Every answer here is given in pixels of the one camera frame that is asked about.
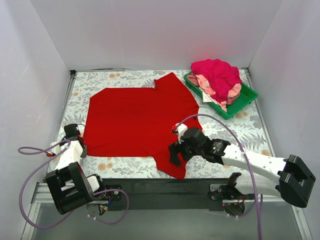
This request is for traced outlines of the red t shirt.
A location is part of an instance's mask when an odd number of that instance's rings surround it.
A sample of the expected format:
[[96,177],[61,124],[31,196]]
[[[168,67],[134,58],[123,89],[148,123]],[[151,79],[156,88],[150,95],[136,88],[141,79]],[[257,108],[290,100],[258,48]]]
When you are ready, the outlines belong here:
[[196,115],[192,93],[169,73],[155,87],[105,88],[89,100],[83,139],[92,157],[153,157],[158,170],[182,180],[186,163],[170,163],[173,126]]

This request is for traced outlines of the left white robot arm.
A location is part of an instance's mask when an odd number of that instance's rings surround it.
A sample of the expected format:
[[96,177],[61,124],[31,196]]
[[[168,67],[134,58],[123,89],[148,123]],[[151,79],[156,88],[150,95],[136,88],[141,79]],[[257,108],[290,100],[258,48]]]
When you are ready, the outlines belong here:
[[85,176],[80,163],[87,156],[87,145],[76,123],[63,127],[65,136],[60,143],[53,142],[47,153],[57,157],[54,170],[45,176],[57,211],[64,215],[94,200],[106,196],[102,178],[95,174]]

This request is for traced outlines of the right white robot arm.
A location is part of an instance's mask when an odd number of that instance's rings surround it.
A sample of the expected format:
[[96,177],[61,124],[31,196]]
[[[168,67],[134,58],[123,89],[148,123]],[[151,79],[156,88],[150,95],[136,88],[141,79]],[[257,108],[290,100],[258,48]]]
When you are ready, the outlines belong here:
[[197,127],[188,128],[185,124],[173,127],[172,132],[177,141],[168,147],[169,161],[175,166],[201,156],[210,163],[249,171],[232,173],[225,185],[213,191],[215,198],[232,200],[257,193],[282,198],[298,208],[307,207],[316,177],[299,156],[281,158],[242,152],[235,144],[210,139]]

